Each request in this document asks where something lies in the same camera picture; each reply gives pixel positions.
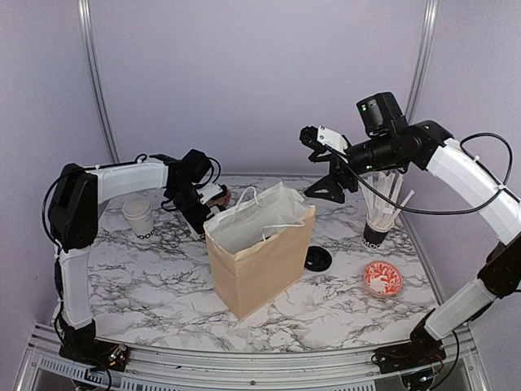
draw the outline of red and white bowl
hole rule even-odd
[[[364,269],[364,283],[376,297],[389,297],[401,290],[403,278],[400,271],[390,263],[374,261]]]

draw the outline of black lid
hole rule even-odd
[[[304,266],[311,271],[324,271],[331,266],[332,262],[331,254],[327,250],[318,246],[309,246]]]

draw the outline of metal frame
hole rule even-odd
[[[432,43],[434,42],[434,30],[437,15],[438,0],[427,0],[425,17],[423,19],[422,36],[420,37],[420,46],[418,49],[418,58],[416,60],[416,68],[414,69],[413,84],[410,88],[409,98],[407,99],[407,106],[405,108],[405,117],[409,122],[412,122],[414,118],[419,95],[427,74],[427,66],[432,52]]]
[[[460,327],[461,358],[466,364],[473,391],[483,386],[483,368],[467,327]],[[112,371],[113,390],[302,390],[372,391],[374,382],[412,371],[380,375],[371,362],[374,346],[322,352],[288,354],[241,354],[165,349],[129,344],[129,364],[124,373]],[[456,353],[453,336],[444,340],[451,365]],[[106,384],[106,376],[87,376],[87,366],[58,355],[59,340],[52,327],[37,324],[28,344],[15,391],[32,391],[39,370],[90,384]]]
[[[112,132],[111,122],[108,118],[107,105],[103,96],[101,77],[99,76],[98,58],[94,45],[94,34],[92,31],[92,21],[90,19],[89,0],[78,0],[78,12],[80,16],[81,37],[85,46],[85,57],[89,68],[90,84],[94,92],[94,101],[98,109],[99,122],[102,126],[103,138],[107,147],[107,152],[112,163],[120,163],[120,156],[117,151],[116,140]]]

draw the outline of white marble surface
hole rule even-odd
[[[280,178],[222,177],[232,202],[247,186],[265,189]],[[316,178],[283,178],[303,191]],[[111,200],[100,219],[90,254],[90,304],[98,336],[179,349],[231,352],[300,352],[348,349],[408,338],[414,325],[436,305],[425,271],[408,235],[395,227],[381,248],[361,242],[366,207],[361,193],[346,193],[346,204],[308,199],[317,206],[312,244],[333,257],[329,270],[304,270],[301,281],[242,322],[212,290],[203,241],[194,242],[177,213],[152,201],[157,236],[135,238]],[[362,272],[373,260],[397,266],[402,291],[377,299],[364,288]]]

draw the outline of paper bag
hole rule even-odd
[[[244,319],[300,279],[315,206],[282,184],[204,223],[215,291]]]

